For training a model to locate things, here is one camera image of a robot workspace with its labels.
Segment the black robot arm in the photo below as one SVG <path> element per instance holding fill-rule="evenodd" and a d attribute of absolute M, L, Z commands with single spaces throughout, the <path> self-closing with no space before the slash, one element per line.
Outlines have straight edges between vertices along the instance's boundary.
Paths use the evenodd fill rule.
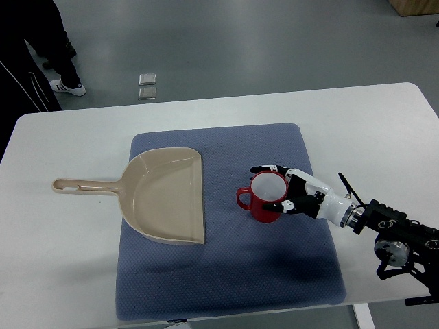
<path fill-rule="evenodd" d="M 429 295 L 405 300 L 407 306 L 438 303 L 438 229 L 407 218 L 404 212 L 372 199 L 365 204 L 342 173 L 347 196 L 359 203 L 348 211 L 344 226 L 360 234 L 364 228 L 377 233 L 374 253 L 381 261 L 376 274 L 381 280 L 409 274 L 428 288 Z"/>

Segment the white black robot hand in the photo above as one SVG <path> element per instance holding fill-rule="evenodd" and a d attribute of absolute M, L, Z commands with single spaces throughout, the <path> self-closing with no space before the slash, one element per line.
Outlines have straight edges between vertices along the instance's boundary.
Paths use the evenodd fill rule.
<path fill-rule="evenodd" d="M 348 190 L 346 196 L 338 195 L 333 188 L 319 179 L 296 168 L 281 165 L 259 165 L 250 168 L 253 174 L 272 171 L 287 182 L 287 194 L 283 201 L 270 202 L 264 210 L 282 214 L 305 214 L 313 219 L 326 219 L 336 226 L 353 226 L 355 210 L 364 206 L 356 194 Z"/>

